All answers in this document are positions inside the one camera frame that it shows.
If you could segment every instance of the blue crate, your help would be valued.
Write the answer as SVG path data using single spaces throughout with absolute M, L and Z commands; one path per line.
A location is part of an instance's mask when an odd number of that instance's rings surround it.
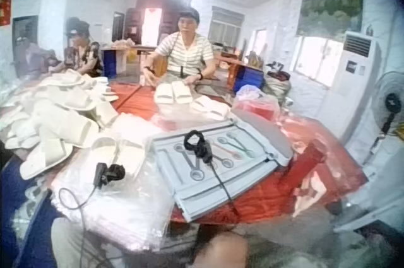
M 102 61 L 104 62 L 104 76 L 107 78 L 116 77 L 116 51 L 104 50 Z

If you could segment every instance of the pile of slippers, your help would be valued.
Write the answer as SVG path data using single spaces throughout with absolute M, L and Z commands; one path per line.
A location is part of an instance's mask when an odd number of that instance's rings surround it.
M 63 162 L 73 147 L 90 148 L 100 127 L 111 126 L 118 117 L 110 104 L 116 98 L 107 78 L 73 70 L 11 97 L 3 105 L 8 111 L 0 117 L 0 131 L 5 131 L 6 149 L 32 149 L 21 164 L 22 178 Z

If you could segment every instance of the white air conditioner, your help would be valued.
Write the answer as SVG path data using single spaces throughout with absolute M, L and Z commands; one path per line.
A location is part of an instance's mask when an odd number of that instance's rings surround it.
M 375 38 L 346 32 L 338 70 L 319 109 L 320 120 L 345 144 L 365 109 L 381 64 Z

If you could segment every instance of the doorway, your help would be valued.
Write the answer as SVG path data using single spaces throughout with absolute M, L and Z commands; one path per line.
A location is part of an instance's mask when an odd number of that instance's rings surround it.
M 31 43 L 38 44 L 38 16 L 13 18 L 13 58 L 17 57 L 17 39 L 27 38 Z
M 125 14 L 114 13 L 114 22 L 112 24 L 112 41 L 121 40 L 124 32 L 124 19 Z

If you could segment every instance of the black cable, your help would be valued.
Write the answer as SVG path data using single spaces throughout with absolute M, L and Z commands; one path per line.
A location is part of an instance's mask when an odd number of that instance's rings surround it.
M 77 209 L 79 209 L 79 211 L 80 211 L 80 217 L 81 217 L 81 225 L 82 225 L 82 227 L 83 227 L 83 236 L 82 236 L 82 238 L 81 238 L 81 247 L 80 247 L 80 268 L 82 267 L 82 265 L 81 265 L 81 262 L 82 262 L 82 260 L 83 260 L 83 250 L 84 250 L 84 239 L 85 239 L 85 234 L 86 234 L 86 223 L 85 223 L 85 220 L 84 220 L 84 214 L 83 214 L 83 206 L 85 205 L 85 204 L 87 204 L 87 202 L 88 202 L 88 200 L 90 200 L 90 198 L 91 198 L 91 196 L 94 194 L 94 192 L 95 192 L 95 189 L 96 189 L 96 187 L 94 186 L 94 188 L 93 188 L 93 190 L 91 191 L 91 193 L 90 193 L 90 195 L 87 197 L 87 199 L 84 201 L 84 202 L 82 202 L 81 204 L 80 204 L 80 202 L 78 201 L 78 199 L 77 199 L 77 197 L 76 197 L 76 195 L 70 190 L 70 189 L 67 189 L 67 188 L 61 188 L 60 190 L 59 190 L 59 193 L 58 193 L 58 195 L 59 195 L 59 200 L 60 200 L 60 202 L 61 202 L 61 204 L 62 204 L 62 206 L 63 207 L 65 207 L 65 208 L 67 208 L 67 209 L 69 209 L 69 210 L 77 210 Z M 74 201 L 75 201 L 75 203 L 76 203 L 76 205 L 77 205 L 77 207 L 69 207 L 69 206 L 67 206 L 64 202 L 63 202 L 63 200 L 62 200 L 62 198 L 61 198 L 61 192 L 62 191 L 66 191 L 66 192 L 68 192 L 72 197 L 73 197 L 73 199 L 74 199 Z
M 219 177 L 219 175 L 217 174 L 215 168 L 213 167 L 212 162 L 209 162 L 208 165 L 212 169 L 213 174 L 215 175 L 217 180 L 219 181 L 220 186 L 222 186 L 223 190 L 225 191 L 225 193 L 227 195 L 227 199 L 229 200 L 229 206 L 230 206 L 231 210 L 233 211 L 235 216 L 237 216 L 237 221 L 235 222 L 235 225 L 234 225 L 234 227 L 235 227 L 237 224 L 239 224 L 240 219 L 241 219 L 241 215 L 240 215 L 239 211 L 237 210 L 237 208 L 235 207 L 233 198 L 230 196 L 225 184 L 222 182 L 222 179 Z

